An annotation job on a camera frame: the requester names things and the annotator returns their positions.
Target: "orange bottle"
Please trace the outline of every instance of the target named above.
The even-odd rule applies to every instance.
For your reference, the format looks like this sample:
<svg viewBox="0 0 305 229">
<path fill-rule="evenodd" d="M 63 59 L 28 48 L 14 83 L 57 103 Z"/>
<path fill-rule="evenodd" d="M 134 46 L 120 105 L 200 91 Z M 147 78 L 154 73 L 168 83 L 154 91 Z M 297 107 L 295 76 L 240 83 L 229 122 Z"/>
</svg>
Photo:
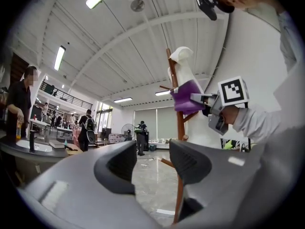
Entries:
<svg viewBox="0 0 305 229">
<path fill-rule="evenodd" d="M 22 123 L 17 121 L 16 139 L 21 139 L 21 125 Z"/>
</svg>

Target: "hand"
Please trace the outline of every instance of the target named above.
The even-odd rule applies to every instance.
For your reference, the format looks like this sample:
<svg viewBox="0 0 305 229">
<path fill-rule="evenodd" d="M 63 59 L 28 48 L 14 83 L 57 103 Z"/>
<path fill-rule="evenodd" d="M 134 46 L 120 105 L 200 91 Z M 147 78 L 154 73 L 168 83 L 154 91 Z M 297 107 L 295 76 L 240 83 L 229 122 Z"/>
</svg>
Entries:
<svg viewBox="0 0 305 229">
<path fill-rule="evenodd" d="M 237 118 L 238 112 L 239 108 L 237 108 L 235 105 L 225 107 L 221 112 L 222 116 L 224 117 L 224 122 L 226 124 L 233 125 Z"/>
<path fill-rule="evenodd" d="M 18 112 L 17 112 L 17 119 L 19 122 L 23 123 L 24 122 L 24 116 L 23 116 L 23 112 L 21 109 L 18 109 Z"/>
</svg>

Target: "yellow object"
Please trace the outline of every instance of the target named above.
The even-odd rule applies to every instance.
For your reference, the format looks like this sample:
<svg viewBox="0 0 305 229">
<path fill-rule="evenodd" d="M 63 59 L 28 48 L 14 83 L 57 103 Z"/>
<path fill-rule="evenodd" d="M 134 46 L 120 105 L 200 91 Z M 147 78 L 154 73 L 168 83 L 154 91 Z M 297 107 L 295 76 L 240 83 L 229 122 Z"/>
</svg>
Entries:
<svg viewBox="0 0 305 229">
<path fill-rule="evenodd" d="M 225 145 L 224 145 L 224 149 L 231 149 L 233 147 L 232 145 L 232 140 L 230 140 L 229 142 L 227 142 Z"/>
<path fill-rule="evenodd" d="M 16 139 L 21 139 L 21 123 L 17 121 Z"/>
</svg>

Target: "standing fan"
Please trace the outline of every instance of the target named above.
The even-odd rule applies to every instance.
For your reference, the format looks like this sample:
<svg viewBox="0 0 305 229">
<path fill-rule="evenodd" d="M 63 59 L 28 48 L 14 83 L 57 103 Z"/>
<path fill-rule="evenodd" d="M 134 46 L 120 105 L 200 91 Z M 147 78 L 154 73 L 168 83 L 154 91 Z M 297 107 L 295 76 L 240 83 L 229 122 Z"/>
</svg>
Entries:
<svg viewBox="0 0 305 229">
<path fill-rule="evenodd" d="M 134 134 L 134 126 L 132 124 L 126 124 L 122 127 L 122 135 L 125 137 L 125 141 L 131 141 Z"/>
</svg>

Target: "coat rack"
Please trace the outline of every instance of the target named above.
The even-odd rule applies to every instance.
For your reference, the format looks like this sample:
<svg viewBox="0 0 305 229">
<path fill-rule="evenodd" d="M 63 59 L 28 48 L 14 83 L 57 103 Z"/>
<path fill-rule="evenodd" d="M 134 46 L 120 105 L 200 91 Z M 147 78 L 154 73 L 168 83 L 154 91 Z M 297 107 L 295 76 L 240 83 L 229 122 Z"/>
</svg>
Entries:
<svg viewBox="0 0 305 229">
<path fill-rule="evenodd" d="M 170 58 L 170 56 L 171 56 L 170 49 L 166 49 L 166 54 L 167 54 L 167 58 L 168 58 L 168 63 L 170 65 L 173 89 L 175 89 L 178 87 L 178 80 L 177 80 L 176 69 L 175 69 L 175 65 L 177 64 L 177 62 L 173 61 Z M 171 90 L 171 88 L 169 88 L 167 86 L 160 85 L 160 87 L 163 89 L 166 89 L 166 90 Z M 188 136 L 185 134 L 184 123 L 187 122 L 188 120 L 190 120 L 197 113 L 198 113 L 198 111 L 193 114 L 190 114 L 184 118 L 182 111 L 177 112 L 178 140 L 187 141 Z M 173 164 L 171 163 L 171 161 L 168 161 L 166 159 L 162 159 L 161 162 L 163 162 L 171 167 L 174 167 Z M 179 208 L 180 208 L 180 204 L 181 204 L 181 200 L 182 200 L 182 194 L 183 194 L 183 183 L 182 183 L 181 178 L 178 175 L 178 191 L 177 191 L 177 200 L 176 200 L 176 208 L 175 208 L 175 216 L 174 216 L 173 224 L 178 222 L 178 212 L 179 212 Z"/>
</svg>

